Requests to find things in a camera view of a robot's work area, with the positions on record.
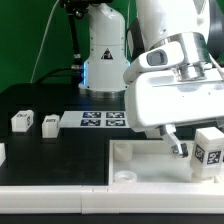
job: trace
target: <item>green wall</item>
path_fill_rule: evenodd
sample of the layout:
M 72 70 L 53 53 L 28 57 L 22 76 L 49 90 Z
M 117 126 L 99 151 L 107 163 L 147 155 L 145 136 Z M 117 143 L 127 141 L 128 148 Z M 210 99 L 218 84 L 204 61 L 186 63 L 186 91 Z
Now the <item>green wall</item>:
M 0 92 L 15 83 L 29 82 L 49 13 L 56 0 L 0 1 Z M 224 11 L 223 0 L 218 0 Z M 128 0 L 109 4 L 127 19 Z M 135 1 L 131 0 L 131 20 Z M 88 20 L 77 22 L 81 52 L 89 54 Z M 36 78 L 72 63 L 72 49 L 65 10 L 58 7 L 47 36 Z

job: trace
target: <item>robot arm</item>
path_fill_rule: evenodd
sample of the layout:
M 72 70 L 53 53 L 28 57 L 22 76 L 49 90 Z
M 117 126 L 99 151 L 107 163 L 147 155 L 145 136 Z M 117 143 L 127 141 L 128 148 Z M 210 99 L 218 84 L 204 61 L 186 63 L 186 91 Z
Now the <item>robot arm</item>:
M 173 134 L 175 126 L 224 117 L 220 105 L 224 83 L 219 72 L 211 69 L 206 44 L 214 1 L 197 1 L 197 7 L 195 2 L 136 0 L 146 53 L 124 73 L 130 84 L 125 93 L 129 125 L 147 134 L 159 128 L 180 157 L 187 153 Z

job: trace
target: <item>white platform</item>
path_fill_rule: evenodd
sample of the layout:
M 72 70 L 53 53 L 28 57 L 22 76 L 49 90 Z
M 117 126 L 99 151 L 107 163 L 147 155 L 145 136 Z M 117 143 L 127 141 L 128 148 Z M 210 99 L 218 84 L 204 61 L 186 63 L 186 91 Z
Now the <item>white platform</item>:
M 108 186 L 0 187 L 0 213 L 224 213 L 222 175 L 220 183 L 191 183 L 190 158 L 176 159 L 163 141 L 133 141 L 132 160 L 114 161 L 117 143 Z M 122 170 L 137 182 L 114 182 Z

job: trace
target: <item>black and white pattern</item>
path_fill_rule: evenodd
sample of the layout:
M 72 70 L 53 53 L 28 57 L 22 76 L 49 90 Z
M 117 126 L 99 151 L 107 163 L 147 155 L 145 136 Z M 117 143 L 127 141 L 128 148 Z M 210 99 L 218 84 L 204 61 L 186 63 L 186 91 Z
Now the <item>black and white pattern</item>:
M 210 152 L 208 154 L 208 165 L 219 163 L 221 157 L 221 151 Z
M 124 112 L 107 112 L 106 118 L 125 118 Z
M 125 111 L 65 111 L 61 128 L 129 128 Z
M 204 161 L 204 156 L 205 156 L 205 151 L 199 146 L 196 145 L 196 150 L 195 150 L 195 157 L 203 163 Z
M 84 112 L 83 118 L 101 118 L 101 112 Z
M 112 127 L 112 126 L 116 126 L 116 127 L 124 127 L 125 124 L 125 120 L 106 120 L 106 126 L 108 127 Z
M 82 120 L 81 127 L 97 127 L 100 126 L 101 120 Z

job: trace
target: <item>black table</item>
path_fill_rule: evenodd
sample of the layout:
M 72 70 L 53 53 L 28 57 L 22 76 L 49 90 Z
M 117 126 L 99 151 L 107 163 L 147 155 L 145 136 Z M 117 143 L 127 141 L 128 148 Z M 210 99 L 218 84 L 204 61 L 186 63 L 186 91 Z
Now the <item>black table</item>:
M 0 186 L 108 185 L 110 140 L 146 139 L 130 128 L 61 129 L 56 139 L 43 139 L 46 115 L 64 111 L 124 111 L 124 99 L 97 99 L 80 95 L 67 84 L 18 84 L 0 94 L 0 142 L 6 161 L 0 168 Z M 13 133 L 11 118 L 20 110 L 34 111 L 26 133 Z M 181 139 L 193 139 L 195 127 L 178 128 Z M 223 223 L 222 215 L 0 215 L 0 223 Z

